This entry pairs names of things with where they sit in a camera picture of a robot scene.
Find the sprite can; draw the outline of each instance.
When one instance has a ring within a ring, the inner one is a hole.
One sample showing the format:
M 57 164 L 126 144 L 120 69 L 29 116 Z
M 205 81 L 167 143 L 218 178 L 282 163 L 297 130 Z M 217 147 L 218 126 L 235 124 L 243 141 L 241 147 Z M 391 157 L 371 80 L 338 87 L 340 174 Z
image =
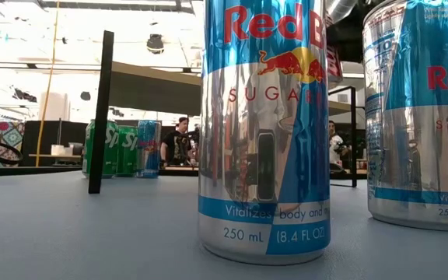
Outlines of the sprite can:
M 93 154 L 93 137 L 95 121 L 86 127 L 86 140 L 84 144 L 84 159 L 82 161 L 82 174 L 89 178 L 91 173 L 91 156 Z M 117 172 L 118 126 L 115 121 L 107 122 L 107 138 L 105 139 L 105 152 L 103 156 L 103 178 L 111 178 Z
M 138 154 L 138 128 L 132 126 L 119 126 L 117 176 L 132 177 L 136 173 L 136 159 Z

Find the aluminum can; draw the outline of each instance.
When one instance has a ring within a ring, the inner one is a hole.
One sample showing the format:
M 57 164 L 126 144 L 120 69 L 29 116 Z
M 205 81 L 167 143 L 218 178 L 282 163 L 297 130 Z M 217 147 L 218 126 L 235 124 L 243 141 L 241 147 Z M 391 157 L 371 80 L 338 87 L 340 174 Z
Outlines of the aluminum can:
M 392 0 L 364 20 L 369 211 L 448 230 L 448 0 Z
M 86 140 L 84 143 L 84 156 L 82 160 L 82 174 L 89 178 L 91 172 L 91 156 L 93 154 L 95 121 L 86 127 Z M 117 172 L 118 126 L 115 121 L 107 122 L 107 137 L 105 139 L 105 152 L 103 154 L 103 178 L 111 178 Z
M 324 5 L 205 3 L 198 232 L 221 257 L 296 264 L 330 242 Z
M 136 174 L 138 158 L 138 128 L 120 125 L 117 176 L 133 177 Z
M 160 121 L 139 121 L 137 177 L 158 178 L 161 133 L 162 124 Z

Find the silver and blue can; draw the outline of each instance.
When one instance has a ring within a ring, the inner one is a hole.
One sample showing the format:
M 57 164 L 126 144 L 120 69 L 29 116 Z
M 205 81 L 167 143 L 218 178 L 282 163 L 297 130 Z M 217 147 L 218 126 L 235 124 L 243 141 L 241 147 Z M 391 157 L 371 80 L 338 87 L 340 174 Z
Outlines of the silver and blue can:
M 368 207 L 448 230 L 448 0 L 389 0 L 364 20 Z
M 143 120 L 138 123 L 138 167 L 136 177 L 158 178 L 160 165 L 160 121 Z
M 331 235 L 324 1 L 205 8 L 200 239 L 235 261 L 313 260 Z

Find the man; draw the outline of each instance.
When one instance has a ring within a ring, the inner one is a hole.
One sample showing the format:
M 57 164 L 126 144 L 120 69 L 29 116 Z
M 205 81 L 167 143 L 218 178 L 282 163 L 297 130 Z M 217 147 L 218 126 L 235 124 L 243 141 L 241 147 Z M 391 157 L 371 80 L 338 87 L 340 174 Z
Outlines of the man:
M 340 155 L 347 153 L 347 148 L 343 145 L 343 139 L 336 134 L 334 121 L 329 121 L 327 125 L 330 143 L 330 163 L 336 163 L 341 166 Z
M 192 157 L 190 139 L 186 135 L 187 117 L 180 117 L 176 130 L 170 132 L 162 140 L 160 146 L 160 161 L 163 166 L 186 164 Z

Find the can lid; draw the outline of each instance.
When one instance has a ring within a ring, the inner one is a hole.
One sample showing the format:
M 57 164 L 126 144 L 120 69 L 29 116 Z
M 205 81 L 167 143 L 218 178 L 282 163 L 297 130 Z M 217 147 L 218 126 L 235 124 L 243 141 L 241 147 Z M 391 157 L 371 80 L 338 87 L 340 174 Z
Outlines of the can lid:
M 365 24 L 366 24 L 366 21 L 367 21 L 368 18 L 369 18 L 370 16 L 372 16 L 375 12 L 377 12 L 379 9 L 383 8 L 384 6 L 389 5 L 389 4 L 391 4 L 391 3 L 393 3 L 393 2 L 396 2 L 396 1 L 398 1 L 398 0 L 385 0 L 385 1 L 381 2 L 380 4 L 376 5 L 376 7 L 374 7 L 372 10 L 370 10 L 370 11 L 367 13 L 366 17 L 365 17 L 364 20 L 362 21 L 362 28 L 364 29 L 364 26 L 365 26 Z

